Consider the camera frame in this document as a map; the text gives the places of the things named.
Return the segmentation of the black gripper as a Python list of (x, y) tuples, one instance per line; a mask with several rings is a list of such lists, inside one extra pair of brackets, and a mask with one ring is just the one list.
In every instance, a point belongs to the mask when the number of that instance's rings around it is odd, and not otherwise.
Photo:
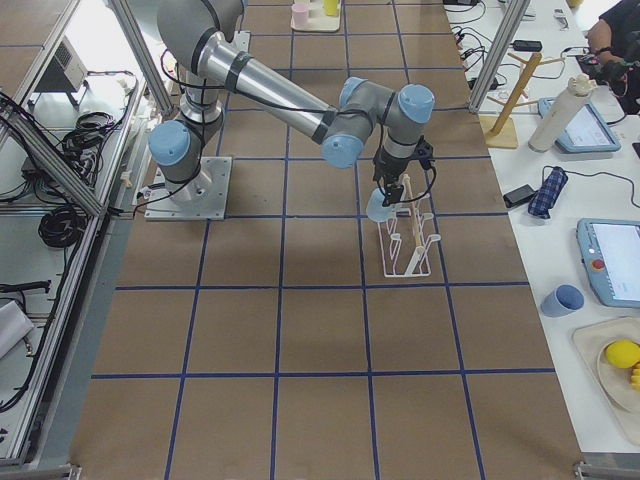
[(414, 153), (406, 158), (399, 158), (388, 153), (384, 147), (377, 149), (373, 160), (373, 180), (383, 193), (383, 206), (391, 206), (401, 202), (403, 186), (395, 183), (399, 181), (400, 175), (407, 169), (409, 162), (414, 159)]

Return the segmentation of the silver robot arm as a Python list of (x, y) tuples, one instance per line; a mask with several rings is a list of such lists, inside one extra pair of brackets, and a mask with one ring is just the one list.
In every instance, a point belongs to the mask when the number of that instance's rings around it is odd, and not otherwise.
[(401, 181), (408, 164), (429, 168), (432, 147), (423, 135), (435, 97), (420, 84), (394, 91), (359, 77), (348, 78), (331, 106), (233, 44), (243, 1), (163, 1), (157, 27), (165, 47), (183, 68), (178, 121), (192, 139), (206, 143), (208, 127), (222, 124), (221, 90), (242, 95), (321, 147), (322, 158), (349, 168), (376, 128), (382, 129), (374, 157), (371, 199), (383, 208), (412, 202)]

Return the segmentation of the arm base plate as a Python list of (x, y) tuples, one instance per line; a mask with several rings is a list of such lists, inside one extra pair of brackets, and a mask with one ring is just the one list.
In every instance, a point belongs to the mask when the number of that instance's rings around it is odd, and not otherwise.
[(165, 178), (159, 167), (144, 217), (148, 221), (223, 220), (226, 213), (232, 157), (203, 157), (199, 175), (174, 195), (165, 198)]

